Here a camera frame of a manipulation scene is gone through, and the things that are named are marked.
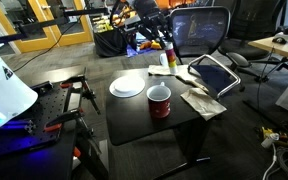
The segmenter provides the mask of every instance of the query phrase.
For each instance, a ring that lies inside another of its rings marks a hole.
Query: door
[[[71,2],[68,10],[79,10],[84,7],[82,0],[66,1]],[[21,20],[25,26],[54,20],[54,17],[63,17],[59,5],[64,4],[68,3],[63,3],[61,0],[0,0],[0,25],[7,34],[20,33],[14,21]],[[86,16],[80,19],[73,16],[70,17],[69,23],[39,27],[25,32],[28,38],[14,41],[14,44],[23,53],[48,49],[52,46],[89,42],[92,41],[92,37],[87,22]]]

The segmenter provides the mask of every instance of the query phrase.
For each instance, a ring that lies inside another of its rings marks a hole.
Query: red mug
[[[164,118],[170,113],[171,90],[165,86],[164,82],[150,87],[146,95],[151,117]]]

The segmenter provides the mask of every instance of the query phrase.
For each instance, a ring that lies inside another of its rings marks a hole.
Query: cup
[[[166,53],[162,53],[160,55],[160,63],[163,67],[168,67],[168,60],[167,60]]]
[[[151,117],[163,118],[170,113],[171,90],[165,86],[164,82],[150,87],[146,95]]]

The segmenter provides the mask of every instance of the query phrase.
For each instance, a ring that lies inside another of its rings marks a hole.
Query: white plate
[[[139,94],[145,87],[145,81],[138,76],[122,76],[110,85],[110,92],[117,97],[131,97]]]

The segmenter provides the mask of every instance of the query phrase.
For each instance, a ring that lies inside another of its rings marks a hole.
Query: gray carpet
[[[12,69],[16,69],[41,52],[3,58]],[[53,49],[31,61],[16,74],[25,76],[30,73],[75,65],[87,67],[88,82],[97,94],[96,101],[103,113],[96,115],[91,103],[83,101],[83,108],[86,110],[85,119],[87,124],[94,128],[97,141],[109,140],[105,120],[108,79],[116,70],[147,68],[150,64],[158,65],[160,53],[162,51],[133,58],[125,56],[100,58],[95,53],[93,43],[84,43]],[[229,61],[217,52],[213,56],[225,64],[229,64]],[[190,60],[184,59],[184,63],[188,63]],[[263,64],[255,64],[253,69],[261,73],[263,67]],[[235,88],[232,95],[221,98],[220,102],[228,110],[223,114],[221,120],[212,123],[202,148],[201,157],[210,156],[211,161],[168,179],[255,180],[262,178],[265,170],[271,164],[272,152],[261,147],[261,141],[257,138],[254,127],[273,126],[242,102],[243,99],[252,99],[256,102],[259,85],[250,76],[242,74],[241,77],[246,86],[245,92],[239,92],[238,88]],[[277,123],[288,120],[288,112],[274,104],[287,86],[288,71],[286,70],[275,72],[268,82],[261,84],[260,106],[264,107]],[[152,179],[184,162],[171,130],[121,146],[112,146],[109,143],[109,175],[113,180]],[[274,179],[286,178],[282,173],[273,177]],[[93,179],[83,166],[76,169],[73,178]]]

